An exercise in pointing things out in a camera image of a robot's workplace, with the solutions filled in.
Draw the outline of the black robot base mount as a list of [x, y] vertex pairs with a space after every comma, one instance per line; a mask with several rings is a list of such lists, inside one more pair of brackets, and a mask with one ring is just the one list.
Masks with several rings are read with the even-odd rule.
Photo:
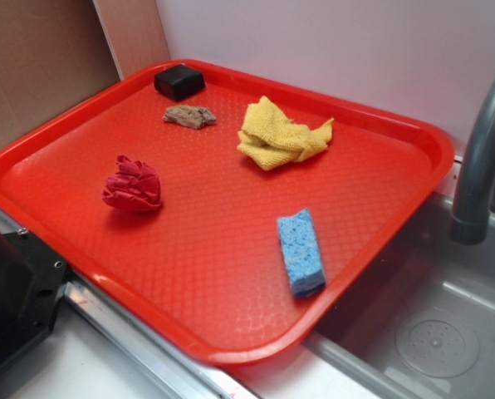
[[35, 234], [0, 232], [0, 371], [51, 334], [68, 274]]

